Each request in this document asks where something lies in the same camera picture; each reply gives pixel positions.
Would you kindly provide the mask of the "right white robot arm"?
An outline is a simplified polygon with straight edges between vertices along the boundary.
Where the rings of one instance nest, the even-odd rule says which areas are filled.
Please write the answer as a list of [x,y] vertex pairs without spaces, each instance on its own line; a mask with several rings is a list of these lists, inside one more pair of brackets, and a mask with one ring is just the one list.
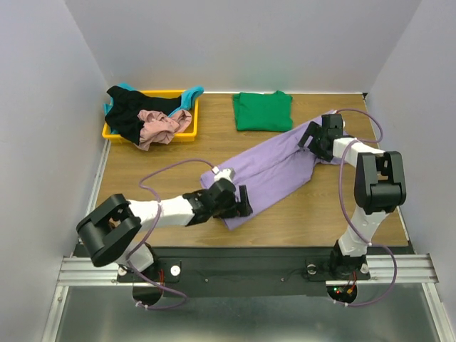
[[[326,162],[340,162],[339,203],[348,227],[323,264],[326,273],[333,279],[366,274],[366,254],[373,236],[385,218],[406,199],[402,155],[397,151],[379,150],[345,134],[339,111],[322,115],[320,123],[310,123],[298,146]],[[348,216],[343,203],[342,178],[346,164],[356,169],[353,186],[356,208],[352,217]]]

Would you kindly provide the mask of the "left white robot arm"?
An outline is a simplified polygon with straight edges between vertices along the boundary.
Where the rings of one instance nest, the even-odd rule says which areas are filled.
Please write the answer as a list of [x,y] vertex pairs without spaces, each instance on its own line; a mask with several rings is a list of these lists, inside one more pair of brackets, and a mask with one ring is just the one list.
[[114,194],[83,218],[76,231],[93,266],[116,263],[149,281],[157,276],[159,264],[149,247],[134,242],[138,232],[168,226],[189,227],[211,218],[248,217],[252,213],[247,187],[237,187],[221,178],[208,189],[161,201],[136,201]]

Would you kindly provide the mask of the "folded green t shirt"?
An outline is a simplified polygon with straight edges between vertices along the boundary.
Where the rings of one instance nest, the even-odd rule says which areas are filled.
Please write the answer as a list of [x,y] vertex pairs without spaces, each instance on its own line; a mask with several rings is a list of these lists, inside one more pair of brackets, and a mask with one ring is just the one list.
[[293,128],[293,97],[280,90],[270,94],[241,92],[232,96],[238,131],[287,132]]

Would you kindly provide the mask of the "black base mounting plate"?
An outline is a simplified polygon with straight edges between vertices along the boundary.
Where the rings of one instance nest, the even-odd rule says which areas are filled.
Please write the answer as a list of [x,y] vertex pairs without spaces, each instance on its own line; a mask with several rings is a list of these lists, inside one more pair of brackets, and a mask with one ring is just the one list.
[[160,247],[154,262],[139,274],[127,264],[124,274],[110,275],[113,284],[131,285],[135,293],[150,279],[188,297],[325,296],[329,286],[349,279],[361,284],[411,282],[418,259],[410,247],[398,247],[390,256],[376,247],[361,263],[338,260],[330,247]]

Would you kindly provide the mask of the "yellow plastic bin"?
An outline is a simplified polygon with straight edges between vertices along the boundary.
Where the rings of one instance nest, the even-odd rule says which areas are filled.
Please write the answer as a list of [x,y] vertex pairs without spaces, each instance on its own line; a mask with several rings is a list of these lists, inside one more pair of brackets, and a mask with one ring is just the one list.
[[192,142],[197,135],[200,96],[204,88],[135,90],[125,84],[108,89],[103,106],[102,137],[112,143]]

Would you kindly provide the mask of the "pink t shirt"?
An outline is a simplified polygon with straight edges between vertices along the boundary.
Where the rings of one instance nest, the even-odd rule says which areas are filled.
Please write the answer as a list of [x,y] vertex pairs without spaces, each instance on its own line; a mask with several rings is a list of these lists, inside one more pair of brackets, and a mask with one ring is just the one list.
[[141,110],[138,118],[143,121],[140,130],[140,150],[148,151],[152,143],[167,145],[178,133],[183,133],[192,123],[192,114],[187,110],[178,110],[172,116],[154,110]]

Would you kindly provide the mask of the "teal t shirt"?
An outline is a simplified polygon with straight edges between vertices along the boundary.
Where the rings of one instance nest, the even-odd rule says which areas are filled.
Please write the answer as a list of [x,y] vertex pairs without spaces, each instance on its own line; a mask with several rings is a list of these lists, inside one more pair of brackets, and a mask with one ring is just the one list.
[[[138,91],[137,89],[135,89],[134,87],[132,87],[131,85],[129,85],[127,83],[119,83],[119,84],[117,84],[117,86],[119,86],[123,89],[126,89],[126,90],[130,90],[130,91],[133,91],[133,90]],[[181,98],[180,106],[177,107],[177,109],[174,109],[171,112],[171,114],[169,114],[168,116],[174,115],[174,113],[180,109],[183,109],[183,110],[193,109],[197,98],[199,96],[201,96],[203,93],[204,93],[204,88],[202,86],[195,86],[193,88],[187,89],[180,96],[180,98]],[[104,114],[107,115],[112,107],[113,107],[113,99],[110,98],[109,103],[103,104],[102,108],[103,108]]]

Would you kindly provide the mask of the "black t shirt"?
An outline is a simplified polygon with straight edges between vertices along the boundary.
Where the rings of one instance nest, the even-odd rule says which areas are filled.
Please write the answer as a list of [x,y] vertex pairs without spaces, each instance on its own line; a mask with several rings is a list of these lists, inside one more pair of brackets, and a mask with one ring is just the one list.
[[136,90],[127,90],[114,85],[107,90],[112,99],[112,108],[105,122],[123,138],[136,145],[140,142],[140,131],[144,121],[139,119],[141,110],[158,111],[169,115],[181,106],[181,96],[176,98],[150,97]]

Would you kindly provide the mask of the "left side aluminium rail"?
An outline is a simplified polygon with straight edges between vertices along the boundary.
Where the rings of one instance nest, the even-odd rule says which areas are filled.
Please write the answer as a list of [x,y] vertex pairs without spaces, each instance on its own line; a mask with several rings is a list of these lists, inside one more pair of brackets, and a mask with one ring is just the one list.
[[97,167],[97,170],[95,173],[95,178],[93,181],[93,186],[91,188],[90,197],[88,200],[88,205],[86,207],[84,217],[89,215],[90,212],[95,209],[96,201],[97,201],[98,194],[100,191],[100,186],[103,181],[105,167],[106,167],[106,164],[108,161],[110,146],[111,146],[111,143],[108,140],[106,140],[104,143],[104,146],[103,146],[102,153],[100,155],[100,160],[99,160],[98,167]]

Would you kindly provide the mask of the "aluminium frame rail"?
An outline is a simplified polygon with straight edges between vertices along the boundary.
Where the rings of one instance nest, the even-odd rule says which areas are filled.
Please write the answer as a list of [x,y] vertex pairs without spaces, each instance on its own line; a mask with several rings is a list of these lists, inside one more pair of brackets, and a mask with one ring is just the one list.
[[[397,284],[436,284],[439,279],[432,259],[427,254],[397,254]],[[393,278],[393,263],[388,255],[367,256],[370,278],[362,280],[357,276],[356,283],[388,284]],[[144,286],[141,280],[118,274],[118,266],[110,264],[96,268],[89,258],[65,258],[61,263],[57,284],[59,286]]]

